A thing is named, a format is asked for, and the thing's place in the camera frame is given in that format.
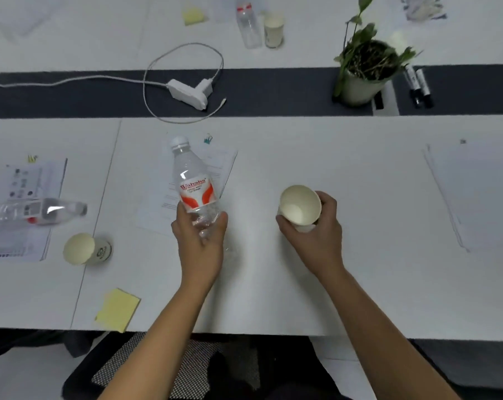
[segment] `white flower pot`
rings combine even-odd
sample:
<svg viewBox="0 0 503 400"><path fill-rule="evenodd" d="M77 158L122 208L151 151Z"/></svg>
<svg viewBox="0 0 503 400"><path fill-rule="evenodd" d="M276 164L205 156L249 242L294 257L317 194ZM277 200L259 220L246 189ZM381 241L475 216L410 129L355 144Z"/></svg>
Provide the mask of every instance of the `white flower pot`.
<svg viewBox="0 0 503 400"><path fill-rule="evenodd" d="M390 79L391 77L379 81L363 80L362 78L355 77L349 71L346 71L343 80L344 86L342 87L339 98L350 107L366 104L383 89L386 82Z"/></svg>

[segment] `power cord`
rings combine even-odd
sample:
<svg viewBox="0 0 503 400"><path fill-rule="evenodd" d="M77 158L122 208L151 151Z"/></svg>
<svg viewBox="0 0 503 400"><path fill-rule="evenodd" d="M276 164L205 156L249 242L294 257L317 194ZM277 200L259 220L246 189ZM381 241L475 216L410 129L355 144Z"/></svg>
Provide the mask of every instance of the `power cord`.
<svg viewBox="0 0 503 400"><path fill-rule="evenodd" d="M175 48L169 50L168 52L165 52L165 53L161 54L159 57L157 57L156 59L154 59L149 64L148 68L144 71L144 76L143 76L142 80L133 80L133 79L124 78L124 77L104 76L102 74L95 74L95 75L92 75L92 76L70 77L70 78L66 78L64 80L60 80L60 81L56 81L56 82L48 82L48 83L45 83L45 82L16 82L16 83L12 83L12 84L0 84L0 88L14 88L14 87L55 87L55 86L63 85L63 84L66 84L66 83L70 83L72 81L93 80L93 79L117 80L117 81L125 81L126 83L142 84L142 96L143 96L143 100L144 100L144 105L146 106L146 108L148 109L149 113L154 118L157 118L158 120L160 120L162 122L166 122L166 123L170 123L170 124L177 124L177 125L193 124L193 123L205 120L207 118L210 118L212 115L214 115L215 113L217 113L221 109L221 107L224 106L224 104L226 102L226 98L224 98L223 100L221 100L220 105L213 112L211 112L210 114L208 114L208 115L206 115L206 116L204 116L202 118L199 118L199 119L188 120L188 121L181 121L181 122L175 121L175 120L163 119L163 118L155 115L154 112L149 107L148 101L147 101L147 98L146 98L146 85L152 85L152 86L163 87L163 88L168 89L168 83L156 82L156 81L148 81L147 80L148 72L150 70L152 70L153 67L155 66L155 64L159 60L161 60L162 58L168 56L172 52L175 52L177 49L181 49L182 47L189 46L189 45L205 46L205 47L207 47L207 48L215 51L220 56L220 59L221 59L220 60L220 66L216 70L215 75L212 76L210 79L208 79L208 86L210 87L211 84L212 84L212 82L216 78L216 76L224 68L224 57L223 57L222 53L220 53L220 51L217 50L217 49L215 49L213 46L209 46L209 45L201 43L201 42L189 42L189 43L185 43L185 44L176 46Z"/></svg>

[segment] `white paper cup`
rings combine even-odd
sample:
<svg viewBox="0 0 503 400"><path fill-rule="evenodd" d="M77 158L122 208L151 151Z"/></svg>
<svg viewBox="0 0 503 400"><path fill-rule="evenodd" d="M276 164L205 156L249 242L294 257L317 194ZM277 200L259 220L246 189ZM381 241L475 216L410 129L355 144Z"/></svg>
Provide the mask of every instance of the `white paper cup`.
<svg viewBox="0 0 503 400"><path fill-rule="evenodd" d="M299 231L309 231L309 226L312 226L322 213L322 202L311 188L292 185L281 193L278 213Z"/></svg>
<svg viewBox="0 0 503 400"><path fill-rule="evenodd" d="M62 255L72 265L95 264L106 261L112 251L113 247L105 239L79 233L66 242Z"/></svg>
<svg viewBox="0 0 503 400"><path fill-rule="evenodd" d="M282 14L269 12L264 18L264 43L271 48L283 43L284 17Z"/></svg>

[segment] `person's right arm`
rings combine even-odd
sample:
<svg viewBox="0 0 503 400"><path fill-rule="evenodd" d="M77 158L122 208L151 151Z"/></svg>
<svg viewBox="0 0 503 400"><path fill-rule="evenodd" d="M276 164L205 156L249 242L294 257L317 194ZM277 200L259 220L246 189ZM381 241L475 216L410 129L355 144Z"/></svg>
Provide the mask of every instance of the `person's right arm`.
<svg viewBox="0 0 503 400"><path fill-rule="evenodd" d="M460 400L344 268L337 202L317 193L322 214L311 232L298 232L283 216L276 220L335 304L377 399Z"/></svg>

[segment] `potted plant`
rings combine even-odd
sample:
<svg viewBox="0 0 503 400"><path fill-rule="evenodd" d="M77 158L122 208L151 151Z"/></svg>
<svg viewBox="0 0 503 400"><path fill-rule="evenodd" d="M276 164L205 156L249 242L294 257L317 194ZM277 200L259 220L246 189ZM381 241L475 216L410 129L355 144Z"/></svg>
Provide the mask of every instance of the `potted plant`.
<svg viewBox="0 0 503 400"><path fill-rule="evenodd" d="M373 0L359 0L359 13L346 22L344 49L335 61L341 64L333 97L346 105L356 107L372 100L386 82L401 71L416 52L407 47L400 55L387 43L374 39L374 23L362 27L362 12ZM346 43L350 24L353 35Z"/></svg>

